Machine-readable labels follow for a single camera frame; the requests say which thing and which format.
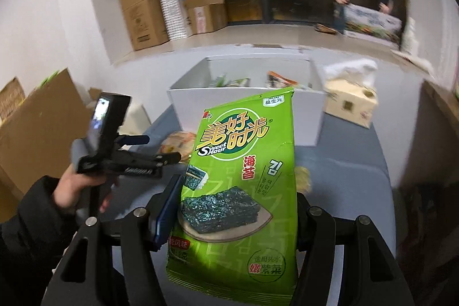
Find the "camera screen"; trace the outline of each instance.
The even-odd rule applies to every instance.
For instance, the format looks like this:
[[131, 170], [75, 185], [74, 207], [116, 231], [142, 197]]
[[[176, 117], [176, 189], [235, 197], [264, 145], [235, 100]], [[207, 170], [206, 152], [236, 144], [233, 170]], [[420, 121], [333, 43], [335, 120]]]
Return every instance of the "camera screen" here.
[[100, 134], [104, 127], [104, 119], [107, 115], [109, 104], [110, 101], [108, 99], [100, 98], [94, 110], [94, 115], [92, 116], [87, 139], [95, 151], [99, 148]]

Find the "plastic bag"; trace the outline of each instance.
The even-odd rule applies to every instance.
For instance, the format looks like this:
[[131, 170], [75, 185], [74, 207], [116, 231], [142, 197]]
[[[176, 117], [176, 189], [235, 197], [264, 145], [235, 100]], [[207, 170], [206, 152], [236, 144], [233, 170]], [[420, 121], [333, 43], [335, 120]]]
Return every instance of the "plastic bag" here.
[[313, 190], [311, 174], [303, 166], [295, 166], [295, 179], [297, 182], [297, 192], [309, 194]]
[[289, 80], [273, 71], [268, 72], [267, 85], [271, 88], [293, 87], [302, 90], [306, 89], [304, 85], [299, 84], [297, 81]]
[[169, 239], [171, 281], [239, 302], [290, 303], [298, 220], [292, 95], [285, 88], [206, 111]]
[[193, 152], [193, 145], [196, 134], [186, 131], [176, 131], [171, 133], [161, 143], [158, 153], [179, 152], [182, 155], [181, 162], [188, 162]]

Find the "snack package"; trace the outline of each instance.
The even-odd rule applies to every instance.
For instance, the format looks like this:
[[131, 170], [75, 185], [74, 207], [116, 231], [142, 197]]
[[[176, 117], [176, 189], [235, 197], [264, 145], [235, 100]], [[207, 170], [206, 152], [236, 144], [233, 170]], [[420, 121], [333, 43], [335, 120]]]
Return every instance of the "snack package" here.
[[225, 87], [225, 77], [226, 73], [223, 75], [219, 75], [212, 82], [210, 82], [209, 87]]
[[225, 87], [249, 87], [250, 78], [240, 78], [238, 80], [229, 81]]
[[305, 86], [299, 84], [297, 81], [289, 80], [276, 72], [269, 71], [268, 72], [268, 87], [271, 88], [281, 88], [281, 87], [293, 87], [299, 89], [306, 89]]
[[182, 155], [181, 162], [188, 162], [193, 152], [196, 134], [186, 131], [176, 131], [164, 139], [158, 153], [179, 152]]
[[309, 194], [313, 190], [311, 183], [311, 173], [303, 166], [295, 166], [295, 180], [297, 182], [297, 192]]
[[270, 91], [206, 110], [168, 248], [171, 281], [288, 305], [297, 282], [291, 97]]

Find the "cardboard box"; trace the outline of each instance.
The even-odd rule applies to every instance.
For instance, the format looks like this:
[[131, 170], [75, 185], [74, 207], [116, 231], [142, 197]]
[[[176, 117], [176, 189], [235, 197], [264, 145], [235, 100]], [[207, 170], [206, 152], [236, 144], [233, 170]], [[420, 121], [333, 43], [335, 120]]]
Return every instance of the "cardboard box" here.
[[[295, 90], [293, 95], [295, 144], [315, 146], [322, 128], [326, 93], [315, 63], [299, 51], [290, 51], [209, 56], [201, 60], [168, 90], [182, 129], [196, 132], [208, 108], [274, 90], [267, 87], [266, 81], [267, 72], [275, 71], [309, 87]], [[209, 87], [223, 74], [227, 80], [250, 78], [251, 87]]]
[[366, 39], [398, 49], [402, 28], [400, 19], [355, 4], [347, 4], [343, 7], [345, 36]]
[[184, 0], [193, 34], [210, 33], [228, 24], [225, 0]]
[[134, 50], [169, 40], [159, 0], [119, 0]]
[[325, 90], [325, 113], [370, 128], [373, 110], [378, 105], [373, 89], [346, 80], [331, 80], [325, 83]]
[[88, 94], [92, 101], [97, 101], [99, 100], [100, 94], [102, 94], [102, 90], [99, 88], [90, 87], [88, 90]]
[[24, 90], [17, 77], [0, 91], [0, 124], [5, 121], [25, 99]]
[[67, 69], [37, 88], [0, 126], [0, 182], [20, 199], [43, 175], [59, 178], [91, 114]]

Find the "metal screw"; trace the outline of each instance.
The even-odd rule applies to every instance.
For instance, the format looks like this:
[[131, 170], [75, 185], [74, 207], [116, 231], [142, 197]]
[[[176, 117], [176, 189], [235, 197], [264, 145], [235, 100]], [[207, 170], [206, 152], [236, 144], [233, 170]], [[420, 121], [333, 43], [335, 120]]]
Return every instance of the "metal screw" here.
[[145, 208], [137, 208], [134, 210], [134, 215], [136, 217], [143, 217], [146, 214], [146, 209]]
[[360, 216], [359, 217], [359, 222], [364, 224], [364, 225], [367, 225], [367, 224], [370, 224], [371, 219], [368, 216]]
[[309, 208], [309, 213], [313, 216], [320, 216], [322, 214], [322, 209], [320, 209], [318, 206], [312, 206]]
[[93, 225], [95, 225], [97, 223], [97, 218], [96, 217], [89, 217], [88, 219], [86, 219], [86, 225], [91, 227]]

